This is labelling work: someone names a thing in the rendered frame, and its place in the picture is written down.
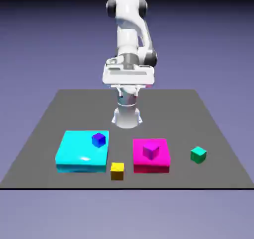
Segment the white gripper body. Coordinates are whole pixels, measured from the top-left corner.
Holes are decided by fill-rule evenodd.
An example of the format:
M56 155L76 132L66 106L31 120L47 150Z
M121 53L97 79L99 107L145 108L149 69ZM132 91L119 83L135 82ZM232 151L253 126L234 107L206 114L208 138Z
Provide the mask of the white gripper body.
M102 81L107 85L153 85L154 68L134 65L134 69L126 70L123 64L105 65Z

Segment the small green cube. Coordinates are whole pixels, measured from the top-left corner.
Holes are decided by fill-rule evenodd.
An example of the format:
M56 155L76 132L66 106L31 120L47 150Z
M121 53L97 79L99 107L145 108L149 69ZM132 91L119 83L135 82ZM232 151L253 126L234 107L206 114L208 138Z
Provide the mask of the small green cube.
M196 146L190 152L190 159L195 163L202 163L206 159L207 150Z

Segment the large cyan box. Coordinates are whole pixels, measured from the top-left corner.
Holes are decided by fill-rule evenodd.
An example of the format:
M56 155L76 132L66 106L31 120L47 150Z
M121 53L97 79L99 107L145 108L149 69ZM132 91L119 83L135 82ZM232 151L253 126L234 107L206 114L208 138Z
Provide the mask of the large cyan box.
M106 144L92 144L92 136L101 133ZM109 148L108 130L67 130L55 156L57 172L105 172Z

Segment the small blue cube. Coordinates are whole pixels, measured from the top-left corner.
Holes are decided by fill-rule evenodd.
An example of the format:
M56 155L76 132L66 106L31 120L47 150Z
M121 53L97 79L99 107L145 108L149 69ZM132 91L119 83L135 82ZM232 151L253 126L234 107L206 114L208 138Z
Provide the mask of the small blue cube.
M96 133L92 136L92 144L98 148L106 144L106 136L101 133Z

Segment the small yellow cube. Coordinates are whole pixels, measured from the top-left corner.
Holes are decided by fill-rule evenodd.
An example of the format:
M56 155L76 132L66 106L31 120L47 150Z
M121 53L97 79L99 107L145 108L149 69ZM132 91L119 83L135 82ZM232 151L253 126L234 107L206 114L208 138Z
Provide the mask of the small yellow cube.
M111 180L123 180L124 179L125 165L123 162L111 163Z

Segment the large magenta box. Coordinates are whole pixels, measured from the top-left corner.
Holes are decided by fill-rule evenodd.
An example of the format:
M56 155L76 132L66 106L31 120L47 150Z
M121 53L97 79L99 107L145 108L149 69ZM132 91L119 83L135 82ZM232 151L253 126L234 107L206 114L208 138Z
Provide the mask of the large magenta box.
M132 143L134 173L169 173L171 158L166 139L133 139Z

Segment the small purple cube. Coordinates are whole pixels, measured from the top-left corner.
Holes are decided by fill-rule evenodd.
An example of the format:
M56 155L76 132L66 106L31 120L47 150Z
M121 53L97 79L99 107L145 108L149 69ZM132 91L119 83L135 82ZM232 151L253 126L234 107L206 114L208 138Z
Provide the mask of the small purple cube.
M159 155L160 146L154 142L147 142L143 145L142 154L150 160L155 159Z

